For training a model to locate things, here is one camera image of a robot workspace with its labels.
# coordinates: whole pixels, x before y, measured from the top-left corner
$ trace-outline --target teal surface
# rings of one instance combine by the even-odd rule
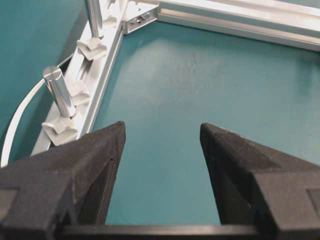
[[[43,68],[72,52],[83,27],[80,2],[1,2],[8,33],[1,43],[13,46],[1,48],[2,139]],[[199,141],[203,122],[320,164],[319,93],[317,52],[160,22],[126,36],[94,126],[126,123],[106,222],[219,223]],[[26,110],[11,161],[30,154],[49,99],[43,88]]]
[[[219,223],[200,125],[320,164],[320,55],[166,23],[126,36],[95,129],[126,123],[109,224]]]

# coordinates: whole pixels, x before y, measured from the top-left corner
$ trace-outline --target metal peg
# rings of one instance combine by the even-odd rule
[[[102,38],[104,36],[104,31],[99,0],[84,0],[84,4],[88,15],[92,37]]]
[[[48,66],[43,71],[43,78],[61,115],[65,118],[75,115],[76,108],[72,102],[61,69],[57,66]]]

